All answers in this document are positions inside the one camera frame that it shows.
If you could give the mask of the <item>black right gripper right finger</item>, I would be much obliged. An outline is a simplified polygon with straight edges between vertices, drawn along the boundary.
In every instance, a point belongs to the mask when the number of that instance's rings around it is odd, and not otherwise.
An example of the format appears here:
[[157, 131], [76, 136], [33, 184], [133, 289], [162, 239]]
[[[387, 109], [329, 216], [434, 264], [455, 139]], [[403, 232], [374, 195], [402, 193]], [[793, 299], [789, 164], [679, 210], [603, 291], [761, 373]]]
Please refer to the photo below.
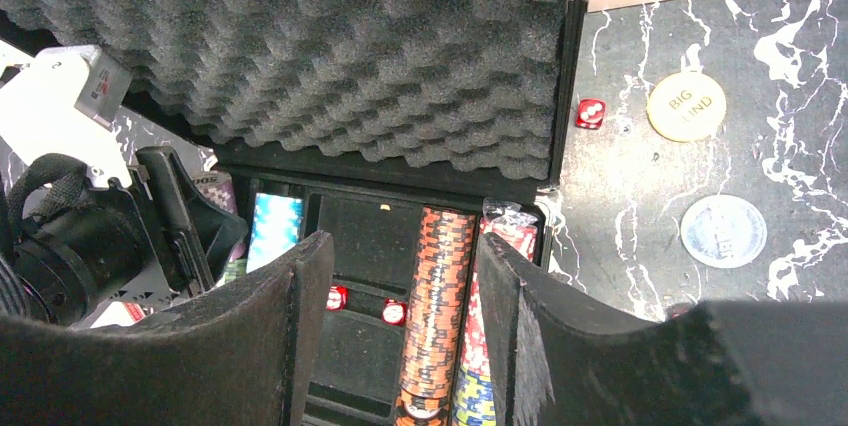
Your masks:
[[500, 425], [843, 425], [843, 302], [705, 301], [661, 323], [522, 268]]

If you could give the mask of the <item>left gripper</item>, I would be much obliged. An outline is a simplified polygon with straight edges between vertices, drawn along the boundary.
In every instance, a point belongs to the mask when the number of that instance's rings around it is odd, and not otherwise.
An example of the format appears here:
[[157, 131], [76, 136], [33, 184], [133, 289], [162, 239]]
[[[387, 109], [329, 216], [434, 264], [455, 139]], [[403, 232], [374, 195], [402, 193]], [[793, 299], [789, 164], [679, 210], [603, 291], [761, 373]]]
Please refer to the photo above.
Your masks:
[[60, 326], [104, 301], [167, 308], [211, 290], [248, 227], [206, 198], [174, 149], [145, 147], [130, 182], [36, 159], [1, 199], [1, 312]]

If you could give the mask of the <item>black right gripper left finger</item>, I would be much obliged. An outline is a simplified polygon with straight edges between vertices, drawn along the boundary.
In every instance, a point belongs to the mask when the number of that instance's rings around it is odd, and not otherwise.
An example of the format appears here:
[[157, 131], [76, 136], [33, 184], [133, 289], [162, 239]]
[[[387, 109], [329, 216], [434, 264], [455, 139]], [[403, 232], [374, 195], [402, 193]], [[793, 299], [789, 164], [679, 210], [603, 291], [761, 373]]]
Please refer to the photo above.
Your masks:
[[334, 269], [318, 231], [129, 327], [1, 321], [5, 425], [298, 425]]

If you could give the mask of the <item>light blue chip stack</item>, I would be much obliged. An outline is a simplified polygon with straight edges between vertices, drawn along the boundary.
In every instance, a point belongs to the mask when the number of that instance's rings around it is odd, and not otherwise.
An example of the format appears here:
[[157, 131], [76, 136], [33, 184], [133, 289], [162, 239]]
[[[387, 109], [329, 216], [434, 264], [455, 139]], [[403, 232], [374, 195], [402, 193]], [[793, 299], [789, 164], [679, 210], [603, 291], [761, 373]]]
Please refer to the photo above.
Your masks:
[[294, 247], [303, 218], [300, 198], [258, 193], [248, 248], [246, 272], [251, 273]]

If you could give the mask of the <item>purple white chip stack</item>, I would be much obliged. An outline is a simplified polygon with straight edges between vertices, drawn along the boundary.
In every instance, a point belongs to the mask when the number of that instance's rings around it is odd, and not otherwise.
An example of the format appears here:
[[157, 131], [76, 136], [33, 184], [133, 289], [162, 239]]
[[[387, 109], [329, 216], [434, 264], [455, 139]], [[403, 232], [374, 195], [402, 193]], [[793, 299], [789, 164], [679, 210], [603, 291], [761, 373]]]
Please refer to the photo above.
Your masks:
[[228, 173], [216, 170], [201, 172], [195, 174], [191, 181], [204, 197], [219, 208], [239, 215], [232, 177]]

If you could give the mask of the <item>black poker set case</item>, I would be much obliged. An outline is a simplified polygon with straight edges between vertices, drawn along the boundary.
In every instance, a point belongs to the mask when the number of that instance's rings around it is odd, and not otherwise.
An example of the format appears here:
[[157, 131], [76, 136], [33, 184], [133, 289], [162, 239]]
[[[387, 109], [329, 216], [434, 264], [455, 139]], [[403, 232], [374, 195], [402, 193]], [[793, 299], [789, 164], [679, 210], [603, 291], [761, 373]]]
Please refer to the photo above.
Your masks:
[[559, 184], [588, 0], [1, 0], [35, 53], [96, 44], [128, 106], [210, 147], [239, 205], [301, 199], [352, 305], [324, 320], [308, 425], [389, 425], [425, 206], [478, 214]]

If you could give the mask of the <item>red playing card deck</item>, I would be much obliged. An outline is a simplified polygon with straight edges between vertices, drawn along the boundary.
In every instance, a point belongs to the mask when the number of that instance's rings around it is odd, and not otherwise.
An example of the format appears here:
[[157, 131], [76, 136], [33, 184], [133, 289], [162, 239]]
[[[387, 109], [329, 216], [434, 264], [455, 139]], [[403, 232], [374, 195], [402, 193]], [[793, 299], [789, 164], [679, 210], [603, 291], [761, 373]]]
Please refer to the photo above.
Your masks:
[[132, 326], [146, 317], [144, 310], [135, 303], [111, 302], [103, 308], [91, 328], [106, 326]]

